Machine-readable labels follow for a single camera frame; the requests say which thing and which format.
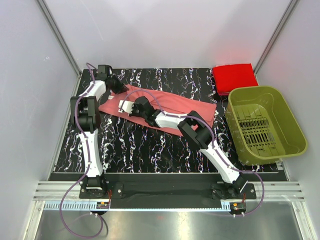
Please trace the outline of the pink t shirt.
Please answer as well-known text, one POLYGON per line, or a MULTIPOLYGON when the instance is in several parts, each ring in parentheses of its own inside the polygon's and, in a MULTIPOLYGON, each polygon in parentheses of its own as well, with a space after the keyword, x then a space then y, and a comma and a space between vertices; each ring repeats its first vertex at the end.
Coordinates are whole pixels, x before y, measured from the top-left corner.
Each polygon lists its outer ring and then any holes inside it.
POLYGON ((151 105, 158 109, 156 102, 160 103, 160 106, 164 111, 173 114, 188 114, 191 111, 196 111, 211 127, 214 124, 216 105, 213 103, 202 102, 199 100, 188 99, 183 96, 179 96, 170 92, 148 89, 145 92, 144 88, 135 87, 127 84, 128 91, 115 94, 112 93, 108 100, 99 106, 99 111, 113 115, 119 118, 126 119, 133 123, 148 127, 149 125, 143 118, 128 116, 127 113, 118 112, 118 106, 120 100, 124 100, 126 95, 130 94, 127 98, 128 101, 134 102, 138 97, 146 97, 151 105))

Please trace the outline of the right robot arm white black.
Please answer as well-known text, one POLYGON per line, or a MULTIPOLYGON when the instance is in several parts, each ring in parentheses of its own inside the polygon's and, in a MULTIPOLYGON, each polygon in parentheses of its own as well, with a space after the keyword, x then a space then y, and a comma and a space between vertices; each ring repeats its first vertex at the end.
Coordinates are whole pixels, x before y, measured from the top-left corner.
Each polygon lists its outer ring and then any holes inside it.
POLYGON ((220 149, 212 128, 196 112, 177 114, 154 108, 149 100, 142 96, 130 102, 124 108, 129 116, 139 117, 156 128, 179 130, 190 148, 201 152, 218 170, 224 183, 223 191, 232 198, 239 198, 245 192, 247 180, 220 149))

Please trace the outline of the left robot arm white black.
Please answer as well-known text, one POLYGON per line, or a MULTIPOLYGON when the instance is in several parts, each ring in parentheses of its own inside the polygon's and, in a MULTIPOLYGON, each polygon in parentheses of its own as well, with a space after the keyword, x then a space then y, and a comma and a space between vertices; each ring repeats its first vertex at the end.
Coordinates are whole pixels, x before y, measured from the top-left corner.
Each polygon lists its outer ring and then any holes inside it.
POLYGON ((79 96, 70 98, 70 117, 73 126, 79 131, 84 156, 84 175, 79 197, 84 199, 104 198, 111 195, 104 177, 98 147, 98 133, 101 125, 99 100, 107 90, 114 94, 129 89, 117 78, 110 65, 100 64, 97 68, 86 64, 91 75, 89 86, 79 96))

